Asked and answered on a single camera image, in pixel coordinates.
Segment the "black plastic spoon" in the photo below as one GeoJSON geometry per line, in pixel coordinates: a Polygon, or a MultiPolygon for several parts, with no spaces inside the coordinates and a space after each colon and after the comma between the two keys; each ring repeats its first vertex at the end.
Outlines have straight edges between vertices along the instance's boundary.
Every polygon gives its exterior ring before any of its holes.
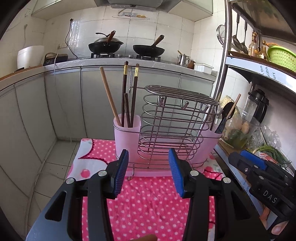
{"type": "Polygon", "coordinates": [[[231,111],[232,107],[234,105],[234,102],[228,102],[224,107],[222,111],[222,121],[219,123],[217,129],[215,130],[215,133],[221,134],[225,128],[226,121],[233,117],[233,114],[235,113],[235,108],[231,111]]]}

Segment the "steel kettle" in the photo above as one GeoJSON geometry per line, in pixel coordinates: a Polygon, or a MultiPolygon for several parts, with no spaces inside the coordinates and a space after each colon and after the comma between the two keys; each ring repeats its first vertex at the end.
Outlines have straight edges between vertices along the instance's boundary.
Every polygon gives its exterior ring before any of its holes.
{"type": "Polygon", "coordinates": [[[182,54],[180,52],[180,50],[178,50],[178,54],[179,54],[179,56],[177,58],[177,60],[178,60],[177,64],[180,66],[183,66],[183,67],[187,67],[188,64],[190,63],[189,56],[187,56],[186,54],[182,54]]]}

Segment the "dark brown chopstick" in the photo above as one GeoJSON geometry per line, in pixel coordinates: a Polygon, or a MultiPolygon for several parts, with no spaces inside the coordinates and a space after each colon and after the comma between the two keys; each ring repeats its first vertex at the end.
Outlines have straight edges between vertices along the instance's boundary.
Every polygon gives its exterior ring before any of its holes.
{"type": "Polygon", "coordinates": [[[124,94],[124,100],[125,100],[125,112],[126,112],[126,122],[127,122],[127,127],[130,127],[130,108],[129,108],[129,103],[128,103],[128,94],[124,94]]]}

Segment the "pink utensil holder with rack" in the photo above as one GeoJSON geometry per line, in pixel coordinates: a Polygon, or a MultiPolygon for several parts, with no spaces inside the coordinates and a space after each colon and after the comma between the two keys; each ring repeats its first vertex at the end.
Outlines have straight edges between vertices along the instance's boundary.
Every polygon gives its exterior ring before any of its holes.
{"type": "Polygon", "coordinates": [[[140,115],[125,114],[122,125],[113,120],[116,156],[129,152],[128,179],[170,176],[171,148],[200,170],[221,137],[214,127],[222,113],[219,102],[190,90],[148,85],[140,107],[140,115]]]}

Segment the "pink polka dot towel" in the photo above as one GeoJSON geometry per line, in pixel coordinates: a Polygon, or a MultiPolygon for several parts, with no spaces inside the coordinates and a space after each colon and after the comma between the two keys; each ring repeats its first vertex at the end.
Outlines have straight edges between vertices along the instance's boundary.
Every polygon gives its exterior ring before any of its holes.
{"type": "MultiPolygon", "coordinates": [[[[83,138],[68,177],[89,179],[117,159],[115,142],[83,138]]],[[[158,240],[182,240],[189,200],[176,192],[171,177],[125,179],[120,194],[107,201],[114,240],[155,234],[158,240]]]]}

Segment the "gas stove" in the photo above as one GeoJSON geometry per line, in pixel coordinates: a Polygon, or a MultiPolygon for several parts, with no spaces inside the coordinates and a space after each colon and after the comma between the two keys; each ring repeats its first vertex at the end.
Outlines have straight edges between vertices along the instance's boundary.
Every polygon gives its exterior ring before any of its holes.
{"type": "Polygon", "coordinates": [[[156,61],[160,62],[161,57],[149,57],[149,56],[142,56],[142,55],[122,55],[122,54],[115,54],[115,53],[109,53],[109,54],[94,54],[91,53],[90,58],[128,58],[128,59],[140,59],[140,60],[147,60],[147,61],[156,61]]]}

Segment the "black blender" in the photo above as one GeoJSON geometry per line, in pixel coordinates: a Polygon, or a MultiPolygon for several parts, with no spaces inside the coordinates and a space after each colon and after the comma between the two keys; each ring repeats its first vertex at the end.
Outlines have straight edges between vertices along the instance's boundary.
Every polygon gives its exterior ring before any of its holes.
{"type": "Polygon", "coordinates": [[[253,116],[259,123],[262,123],[267,112],[269,100],[261,89],[254,89],[248,92],[248,97],[243,108],[253,116]]]}

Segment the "light wooden chopstick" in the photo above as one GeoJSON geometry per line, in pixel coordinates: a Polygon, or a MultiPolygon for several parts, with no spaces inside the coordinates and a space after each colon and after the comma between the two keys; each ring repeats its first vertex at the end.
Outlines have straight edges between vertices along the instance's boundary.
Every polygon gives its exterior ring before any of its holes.
{"type": "Polygon", "coordinates": [[[115,120],[116,120],[117,124],[119,126],[121,126],[121,122],[120,122],[120,119],[119,119],[119,116],[118,116],[118,112],[116,110],[116,107],[115,107],[115,104],[114,104],[114,101],[113,101],[113,98],[112,98],[112,94],[111,94],[111,91],[110,91],[110,88],[109,88],[109,85],[108,85],[108,82],[107,82],[106,74],[105,74],[104,68],[102,66],[100,67],[100,73],[101,73],[102,81],[103,81],[104,88],[105,88],[105,91],[106,91],[106,94],[107,94],[107,98],[108,98],[108,101],[109,101],[111,109],[112,109],[112,113],[113,113],[113,115],[115,117],[115,120]]]}

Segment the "black wok with lid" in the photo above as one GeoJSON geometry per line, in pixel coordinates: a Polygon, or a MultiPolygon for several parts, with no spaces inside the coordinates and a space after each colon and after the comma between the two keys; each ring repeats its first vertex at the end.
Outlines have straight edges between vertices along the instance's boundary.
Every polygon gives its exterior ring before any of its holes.
{"type": "Polygon", "coordinates": [[[123,42],[114,37],[116,31],[111,31],[108,35],[96,32],[97,35],[103,35],[93,43],[88,45],[89,50],[93,54],[112,54],[119,50],[119,48],[123,45],[123,42]]]}

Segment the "green onions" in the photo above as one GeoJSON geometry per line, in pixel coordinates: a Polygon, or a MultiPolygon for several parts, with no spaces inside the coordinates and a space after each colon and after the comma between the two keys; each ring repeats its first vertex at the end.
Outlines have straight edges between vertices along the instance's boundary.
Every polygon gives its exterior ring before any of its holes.
{"type": "Polygon", "coordinates": [[[284,168],[290,164],[290,161],[283,155],[283,153],[272,146],[263,145],[257,147],[252,153],[261,159],[273,162],[284,168]]]}

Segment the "metal storage shelf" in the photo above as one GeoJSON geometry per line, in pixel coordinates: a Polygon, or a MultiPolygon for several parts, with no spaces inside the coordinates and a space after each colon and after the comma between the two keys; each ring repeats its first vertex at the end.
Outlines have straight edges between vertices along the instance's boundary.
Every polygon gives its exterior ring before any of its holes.
{"type": "Polygon", "coordinates": [[[232,43],[232,13],[245,21],[257,33],[257,42],[264,37],[295,45],[295,1],[225,1],[225,39],[221,67],[214,91],[219,99],[228,69],[242,75],[251,89],[266,90],[271,109],[268,126],[280,134],[283,141],[292,142],[295,151],[295,72],[283,66],[243,53],[240,44],[232,43]]]}

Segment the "bag of vegetables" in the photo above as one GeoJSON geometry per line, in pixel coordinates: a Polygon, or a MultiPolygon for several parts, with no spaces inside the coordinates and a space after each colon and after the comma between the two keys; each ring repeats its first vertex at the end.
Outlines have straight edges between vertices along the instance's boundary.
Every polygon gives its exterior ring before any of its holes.
{"type": "Polygon", "coordinates": [[[221,140],[233,149],[241,150],[246,147],[258,128],[258,120],[236,106],[233,116],[226,121],[221,140]]]}

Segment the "white rectangular container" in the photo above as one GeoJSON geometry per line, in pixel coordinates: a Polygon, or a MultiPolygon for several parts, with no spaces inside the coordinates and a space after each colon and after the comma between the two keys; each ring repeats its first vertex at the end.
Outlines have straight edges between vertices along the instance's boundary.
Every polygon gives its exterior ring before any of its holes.
{"type": "Polygon", "coordinates": [[[195,63],[194,70],[211,75],[213,67],[204,63],[195,63]]]}

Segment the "green plastic basket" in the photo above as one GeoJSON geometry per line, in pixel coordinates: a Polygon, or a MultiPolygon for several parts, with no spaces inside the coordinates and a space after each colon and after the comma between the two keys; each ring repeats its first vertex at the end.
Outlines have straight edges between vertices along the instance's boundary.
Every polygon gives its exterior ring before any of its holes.
{"type": "Polygon", "coordinates": [[[296,54],[285,47],[273,45],[268,48],[269,61],[293,72],[296,71],[296,54]]]}

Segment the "dark chopstick with gold band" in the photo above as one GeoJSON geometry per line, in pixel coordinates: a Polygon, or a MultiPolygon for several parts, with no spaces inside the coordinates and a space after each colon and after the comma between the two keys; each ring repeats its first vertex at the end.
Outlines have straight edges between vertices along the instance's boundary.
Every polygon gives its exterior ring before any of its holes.
{"type": "Polygon", "coordinates": [[[125,126],[125,93],[128,73],[128,61],[125,61],[123,81],[122,81],[122,95],[121,95],[121,126],[125,126]]]}

